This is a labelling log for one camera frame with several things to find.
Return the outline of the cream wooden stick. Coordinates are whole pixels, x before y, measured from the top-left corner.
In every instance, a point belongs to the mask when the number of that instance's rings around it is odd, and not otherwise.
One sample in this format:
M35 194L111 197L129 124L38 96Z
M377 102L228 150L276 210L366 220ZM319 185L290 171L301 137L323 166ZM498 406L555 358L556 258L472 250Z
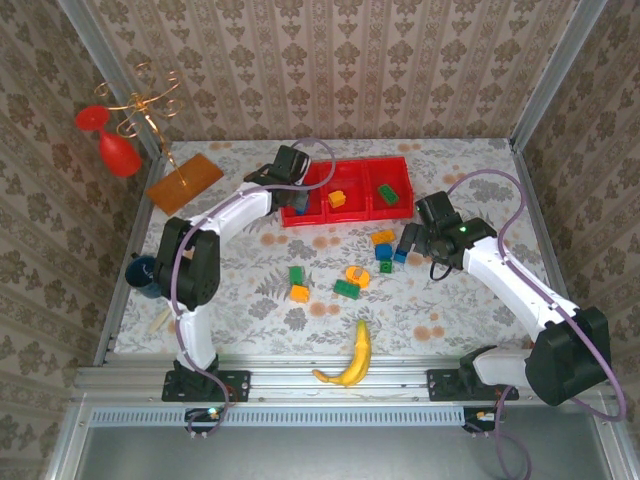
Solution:
M169 319L172 314L171 308L165 308L149 325L148 333L154 334Z

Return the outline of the aluminium frame post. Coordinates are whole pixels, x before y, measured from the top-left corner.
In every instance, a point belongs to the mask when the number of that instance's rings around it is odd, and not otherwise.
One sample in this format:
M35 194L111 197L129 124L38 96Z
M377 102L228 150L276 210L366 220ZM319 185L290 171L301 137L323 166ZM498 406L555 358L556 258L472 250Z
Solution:
M117 106L126 106L129 96L135 91L139 82L133 79L132 72L116 58L115 50L109 45L103 29L90 12L88 0L58 0L58 2L106 82L106 97L113 96ZM125 112L133 115L132 120L136 125L131 128L131 131L140 135L139 141L151 159L154 161L161 159L163 151L159 146L159 140L152 133L152 128L144 116L141 113L134 113L132 109L125 109Z
M547 66L541 74L511 136L514 151L522 152L575 62L608 0L579 0Z

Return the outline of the dark blue mug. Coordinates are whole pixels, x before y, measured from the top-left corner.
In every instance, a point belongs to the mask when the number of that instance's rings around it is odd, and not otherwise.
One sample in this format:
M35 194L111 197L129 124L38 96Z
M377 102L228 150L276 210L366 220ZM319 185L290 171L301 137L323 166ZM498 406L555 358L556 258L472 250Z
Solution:
M161 287L154 279L154 268L153 256L133 253L125 269L125 280L128 285L149 299L157 299L161 296Z

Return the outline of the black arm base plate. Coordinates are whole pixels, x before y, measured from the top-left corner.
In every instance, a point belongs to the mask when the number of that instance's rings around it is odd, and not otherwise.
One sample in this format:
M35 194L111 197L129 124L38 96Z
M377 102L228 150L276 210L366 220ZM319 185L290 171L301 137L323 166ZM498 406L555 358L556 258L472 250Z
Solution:
M231 403L248 401L250 371L221 370L216 376L224 384ZM200 373L172 370L165 375L161 399L163 402L215 403L224 401L224 392L215 381Z
M458 369L430 369L426 377L434 402L497 401L506 389L505 385L484 385L475 374L468 376Z

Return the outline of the yellow banana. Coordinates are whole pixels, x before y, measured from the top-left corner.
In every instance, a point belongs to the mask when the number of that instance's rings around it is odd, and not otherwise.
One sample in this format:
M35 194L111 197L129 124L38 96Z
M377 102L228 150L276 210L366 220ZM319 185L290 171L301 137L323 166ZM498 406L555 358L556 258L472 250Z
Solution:
M362 381L369 370L372 357L372 344L367 323L359 320L356 329L354 354L350 365L338 376L327 376L320 370L314 369L312 374L322 383L330 383L350 387Z

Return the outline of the black connector board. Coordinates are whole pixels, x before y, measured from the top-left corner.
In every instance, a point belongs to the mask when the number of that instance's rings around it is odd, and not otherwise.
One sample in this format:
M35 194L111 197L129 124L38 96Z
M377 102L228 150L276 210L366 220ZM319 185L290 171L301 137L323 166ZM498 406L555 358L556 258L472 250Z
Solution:
M472 435L485 435L495 433L497 431L497 409L496 408L463 408L462 428Z
M225 408L221 406L188 409L184 417L186 430L192 439L196 437L207 438L217 429L225 413Z

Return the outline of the red three-compartment bin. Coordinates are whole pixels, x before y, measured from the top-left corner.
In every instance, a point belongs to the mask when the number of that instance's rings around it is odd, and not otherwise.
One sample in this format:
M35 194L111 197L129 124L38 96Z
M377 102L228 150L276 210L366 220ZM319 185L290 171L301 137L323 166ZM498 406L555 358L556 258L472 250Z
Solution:
M305 215L297 216L292 207L280 210L284 227L329 225L337 223L408 219L413 216L414 192L408 166L403 156L343 159L312 164L305 182L315 184L331 175L323 187L311 191L310 205ZM377 188L390 185L399 202L388 206ZM328 194L342 190L346 204L332 209Z

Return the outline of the red plastic goblet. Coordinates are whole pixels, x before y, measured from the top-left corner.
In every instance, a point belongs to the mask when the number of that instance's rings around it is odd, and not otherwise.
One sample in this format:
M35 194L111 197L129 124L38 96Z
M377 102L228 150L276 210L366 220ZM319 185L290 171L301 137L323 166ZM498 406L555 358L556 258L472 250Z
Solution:
M127 139L105 129L109 119L107 108L94 105L81 110L76 115L75 123L80 130L99 134L101 158L114 176L130 177L140 170L142 159Z

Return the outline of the floral patterned table cover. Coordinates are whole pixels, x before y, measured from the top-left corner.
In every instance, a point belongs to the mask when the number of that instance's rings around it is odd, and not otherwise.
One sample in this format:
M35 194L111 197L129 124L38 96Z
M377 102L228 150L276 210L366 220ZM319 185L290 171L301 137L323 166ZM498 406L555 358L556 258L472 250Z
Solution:
M501 229L520 203L509 142L490 139L334 140L310 145L315 161L403 156L417 197L450 190L464 218ZM345 355L359 320L377 355L461 356L487 344L520 348L528 335L509 309L474 277L446 273L410 254L383 274L370 235L403 230L400 221L285 228L278 215L259 219L221 250L221 283L204 312L220 355ZM522 213L506 246L547 278L530 217ZM289 268L304 269L307 303L290 299ZM357 300L333 292L349 266L370 274Z

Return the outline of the aluminium table side rail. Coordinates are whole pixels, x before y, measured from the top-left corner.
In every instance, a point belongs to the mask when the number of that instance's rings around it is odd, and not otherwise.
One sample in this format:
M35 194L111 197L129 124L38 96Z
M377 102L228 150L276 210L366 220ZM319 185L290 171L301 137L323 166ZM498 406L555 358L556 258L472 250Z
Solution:
M133 259L132 255L139 253L144 245L148 224L154 209L153 203L147 197L145 191L158 181L164 173L164 163L161 159L162 154L158 146L154 142L151 142L149 145L144 143L143 146L149 160L149 171L144 183L140 203L131 228L129 241L120 266L109 309L106 314L103 331L91 364L92 367L101 367L104 365L107 353L110 350L109 345L118 335L130 293L130 286L125 280L125 271Z
M516 293L508 293L506 305L525 327L531 341L537 342L548 323L558 326L565 320L558 311L554 310L554 307L563 307L566 309L567 315L572 315L577 306L569 300L567 288L551 245L533 183L521 152L516 151L514 153L514 162L518 173L518 179L514 180L514 183L519 191L520 205L509 221L501 228L499 236L500 238L507 236L511 226L522 213L526 213L531 219L550 285L539 280L520 261L513 257L506 248L503 248L502 256L507 255L509 257L507 263L513 269L513 274L510 276L518 280L518 284L521 285L519 292L524 294L523 300L517 300L515 298Z

